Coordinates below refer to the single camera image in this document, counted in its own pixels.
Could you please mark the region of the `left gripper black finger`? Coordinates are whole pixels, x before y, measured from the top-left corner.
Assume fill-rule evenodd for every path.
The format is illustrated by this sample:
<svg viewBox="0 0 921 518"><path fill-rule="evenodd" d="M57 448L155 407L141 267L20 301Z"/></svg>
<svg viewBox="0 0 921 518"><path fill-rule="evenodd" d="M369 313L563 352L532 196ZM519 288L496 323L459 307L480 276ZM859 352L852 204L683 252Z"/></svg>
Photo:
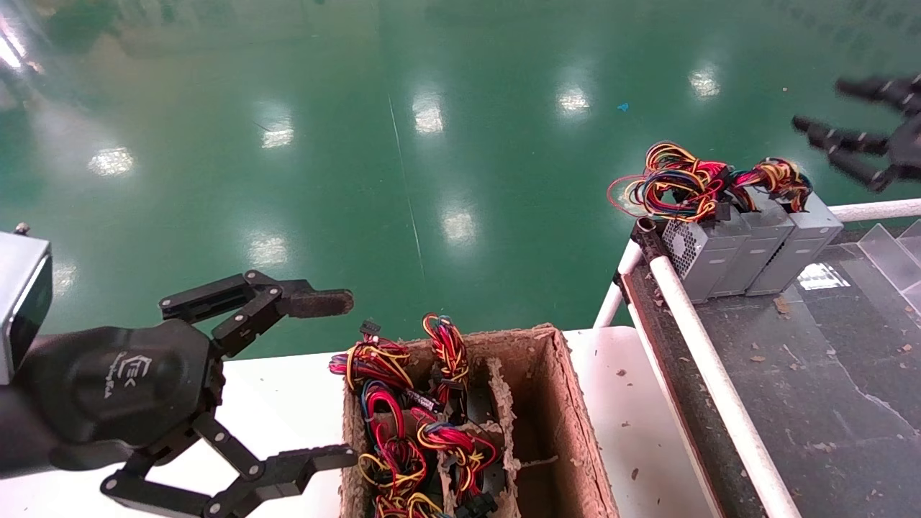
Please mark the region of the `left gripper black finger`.
<svg viewBox="0 0 921 518"><path fill-rule="evenodd" d="M212 330L212 342L220 356L233 358L284 317L348 314L354 296L348 289L317 291L305 279L276 280L249 270L165 297L159 308L164 320L188 324L226 314L226 320Z"/></svg>

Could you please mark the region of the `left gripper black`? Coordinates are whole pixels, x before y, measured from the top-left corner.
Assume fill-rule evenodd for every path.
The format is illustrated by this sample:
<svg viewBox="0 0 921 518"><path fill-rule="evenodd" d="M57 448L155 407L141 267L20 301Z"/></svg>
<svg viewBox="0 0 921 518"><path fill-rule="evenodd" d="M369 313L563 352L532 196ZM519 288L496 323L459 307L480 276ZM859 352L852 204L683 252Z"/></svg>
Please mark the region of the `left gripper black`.
<svg viewBox="0 0 921 518"><path fill-rule="evenodd" d="M2 387L2 478L125 463L101 485L128 509L165 517L247 517L300 496L318 472L352 468L349 445L259 460L214 415L226 380L212 341L186 322L38 337ZM216 495L147 479L203 440L237 472Z"/></svg>

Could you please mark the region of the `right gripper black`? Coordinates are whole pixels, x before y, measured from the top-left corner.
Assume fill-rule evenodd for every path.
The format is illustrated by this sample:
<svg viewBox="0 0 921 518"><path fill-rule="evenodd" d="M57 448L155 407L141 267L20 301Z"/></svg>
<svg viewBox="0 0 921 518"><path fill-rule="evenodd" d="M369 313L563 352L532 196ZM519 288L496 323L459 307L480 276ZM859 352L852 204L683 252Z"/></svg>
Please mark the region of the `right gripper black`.
<svg viewBox="0 0 921 518"><path fill-rule="evenodd" d="M891 168L897 177L920 181L920 75L901 78L839 78L835 89L842 95L869 103L884 103L901 114L912 114L891 133ZM825 154L832 167L869 191L883 191L892 182L888 168L879 168L865 156L884 156L888 138L849 129L830 127L825 122L794 116L792 127L801 132L809 146Z"/></svg>

